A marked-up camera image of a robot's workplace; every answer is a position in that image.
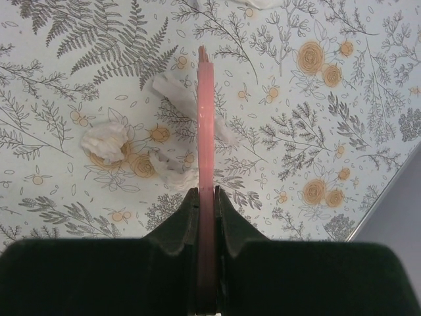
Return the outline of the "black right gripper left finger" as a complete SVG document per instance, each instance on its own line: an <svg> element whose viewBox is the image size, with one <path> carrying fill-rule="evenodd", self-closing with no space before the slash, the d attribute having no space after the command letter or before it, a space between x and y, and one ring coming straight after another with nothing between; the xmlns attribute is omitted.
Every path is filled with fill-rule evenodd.
<svg viewBox="0 0 421 316"><path fill-rule="evenodd" d="M1 256L2 315L193 315L199 196L142 238L26 239Z"/></svg>

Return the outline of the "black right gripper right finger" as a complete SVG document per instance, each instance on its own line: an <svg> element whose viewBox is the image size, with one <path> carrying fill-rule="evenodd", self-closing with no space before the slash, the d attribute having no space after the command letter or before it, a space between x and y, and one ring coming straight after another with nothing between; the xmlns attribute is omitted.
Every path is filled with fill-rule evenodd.
<svg viewBox="0 0 421 316"><path fill-rule="evenodd" d="M380 244L276 241L215 191L223 315L412 315L414 291Z"/></svg>

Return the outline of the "pink hand brush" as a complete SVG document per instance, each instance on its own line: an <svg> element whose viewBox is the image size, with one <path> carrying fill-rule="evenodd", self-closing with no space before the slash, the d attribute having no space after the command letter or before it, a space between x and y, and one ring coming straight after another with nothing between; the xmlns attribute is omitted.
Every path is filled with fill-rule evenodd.
<svg viewBox="0 0 421 316"><path fill-rule="evenodd" d="M199 47L197 70L197 153L199 224L196 314L214 315L217 308L216 219L214 214L214 64Z"/></svg>

